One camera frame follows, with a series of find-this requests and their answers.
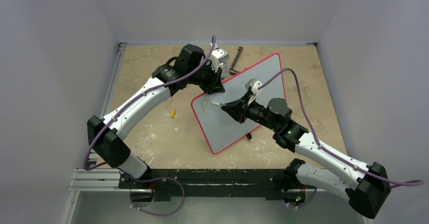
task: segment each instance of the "red border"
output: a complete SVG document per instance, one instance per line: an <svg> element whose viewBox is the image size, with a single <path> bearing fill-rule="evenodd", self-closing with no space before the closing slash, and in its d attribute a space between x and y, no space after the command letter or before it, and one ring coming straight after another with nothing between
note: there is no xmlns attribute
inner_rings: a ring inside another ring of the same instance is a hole
<svg viewBox="0 0 429 224"><path fill-rule="evenodd" d="M278 53L274 53L274 54L272 54L272 55L270 55L270 56L268 56L268 57L263 58L261 61L256 62L255 64L251 65L250 67L246 68L245 70L240 71L240 72L239 72L239 73L237 73L236 75L234 75L234 76L232 76L232 77L230 77L230 78L226 79L223 83L226 83L227 81L231 80L232 78L234 78L234 77L236 77L236 76L240 75L241 73L243 73L243 72L247 71L248 69L250 69L250 68L252 68L252 67L256 66L257 64L259 64L259 63L261 63L261 62L265 61L266 59L269 59L269 58L271 58L271 57L273 57L273 56L275 56L275 55L279 57L280 69L282 69L280 55L279 55ZM284 93L284 98L286 99L286 92L285 92L285 89L284 89L283 73L281 74L281 76L282 76L282 82L283 82L283 93ZM205 140L207 141L208 147L210 147L210 151L211 151L213 154L219 154L219 153L221 153L223 150L227 149L228 147L232 146L234 143L236 143L237 141L239 141L240 139L242 139L243 137L245 137L246 135L244 135L244 136L240 137L239 139L237 139L237 140L236 140L236 141L234 141L233 143L229 144L227 147L223 148L222 150L220 150L220 151L218 151L218 152L214 152L214 151L213 151L213 149L211 148L211 145L210 145L210 143L209 143L209 141L208 141L208 139L207 139L207 136L205 135L204 129L202 128L201 123L200 123L200 121L199 121L199 119L198 119L198 116L197 116L197 114L195 113L195 109L194 109L194 107L193 107L193 103L194 103L194 101L195 101L196 99L198 99L199 97L201 97L202 95L204 95L204 94L205 94L205 93L202 93L202 94L200 94L200 95L198 95L198 96L194 97L194 98L191 100L191 108L192 108L192 111L194 112L195 118L196 118L196 119L197 119L197 121L198 121L198 124L200 125L200 128L201 128L201 130L202 130L202 133L204 134L204 137L205 137ZM260 126L260 125L258 125L258 126L257 126L256 128L254 128L253 130L249 131L249 133L250 133L250 132L252 132L252 131L254 131L255 129L257 129L259 126Z"/></svg>

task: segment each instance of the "white wall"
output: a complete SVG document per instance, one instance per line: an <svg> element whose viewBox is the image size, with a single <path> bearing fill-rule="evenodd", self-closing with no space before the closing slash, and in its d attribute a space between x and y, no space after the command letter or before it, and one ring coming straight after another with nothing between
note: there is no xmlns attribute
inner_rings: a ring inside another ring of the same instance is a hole
<svg viewBox="0 0 429 224"><path fill-rule="evenodd" d="M96 0L119 41L317 42L342 0Z"/></svg>
<svg viewBox="0 0 429 224"><path fill-rule="evenodd" d="M318 45L350 155L429 181L429 0L344 0ZM426 223L429 185L397 188L376 223Z"/></svg>
<svg viewBox="0 0 429 224"><path fill-rule="evenodd" d="M94 0L0 0L0 14L0 222L57 224L117 44Z"/></svg>

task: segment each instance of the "whiteboard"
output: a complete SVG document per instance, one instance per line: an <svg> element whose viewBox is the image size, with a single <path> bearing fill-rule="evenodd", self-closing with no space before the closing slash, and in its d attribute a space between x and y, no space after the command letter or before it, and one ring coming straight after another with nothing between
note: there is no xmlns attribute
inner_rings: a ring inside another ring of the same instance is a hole
<svg viewBox="0 0 429 224"><path fill-rule="evenodd" d="M191 101L192 110L213 154L217 154L234 144L246 136L246 134L256 129L259 124L249 119L245 123L240 124L233 120L226 112L222 111L220 106L214 105L211 102L228 103L237 100L246 93L245 84L249 80L256 78L264 83L280 70L280 56L279 54L272 54L225 80L224 93L213 95L201 94ZM278 76L264 87L256 101L266 106L272 98L285 99L283 76Z"/></svg>

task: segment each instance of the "wooden table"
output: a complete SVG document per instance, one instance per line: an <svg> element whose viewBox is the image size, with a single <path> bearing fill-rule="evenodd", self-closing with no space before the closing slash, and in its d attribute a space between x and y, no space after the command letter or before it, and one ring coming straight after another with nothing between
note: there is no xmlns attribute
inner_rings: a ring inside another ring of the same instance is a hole
<svg viewBox="0 0 429 224"><path fill-rule="evenodd" d="M112 98L115 109L140 89L151 73L169 58L177 56L182 46L128 46ZM232 63L238 46L226 46ZM279 53L283 68L296 71L304 106L321 140L346 153L338 121L326 85L319 57L314 46L246 46L236 70ZM293 110L292 118L308 128L296 92L293 76L284 75L286 99ZM280 148L272 139L272 131L259 127L253 139L244 138L214 155L191 110L191 100L202 93L194 85L187 86L172 98L153 109L125 139L132 152L152 168L285 168L293 158L309 161ZM176 110L176 117L170 114Z"/></svg>

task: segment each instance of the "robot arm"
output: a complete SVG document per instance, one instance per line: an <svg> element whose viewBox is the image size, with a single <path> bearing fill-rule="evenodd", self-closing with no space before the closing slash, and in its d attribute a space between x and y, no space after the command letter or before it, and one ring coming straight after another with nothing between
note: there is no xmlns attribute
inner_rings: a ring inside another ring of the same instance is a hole
<svg viewBox="0 0 429 224"><path fill-rule="evenodd" d="M90 145L93 144L94 151L110 167L120 168L131 176L140 178L149 166L130 151L123 142L124 139L153 108L188 84L198 85L207 94L223 93L222 67L229 55L224 50L215 49L219 53L209 53L209 58L206 59L201 48L191 44L184 46L179 56L159 66L145 85L125 103L101 119L91 117L87 122L88 140ZM206 63L201 66L202 58ZM199 66L201 68L191 75L190 72Z"/></svg>
<svg viewBox="0 0 429 224"><path fill-rule="evenodd" d="M376 162L371 166L353 159L320 140L318 145L312 133L291 119L292 110L284 99L271 99L266 107L255 101L260 85L261 82L255 79L249 81L247 93L238 100L220 104L221 109L239 123L250 119L271 129L273 139L280 147L306 156L326 168L319 169L296 159L298 162L292 162L286 171L295 175L300 183L335 193L348 200L360 214L375 217L391 187L357 169L387 178L385 168ZM352 164L347 165L339 158Z"/></svg>

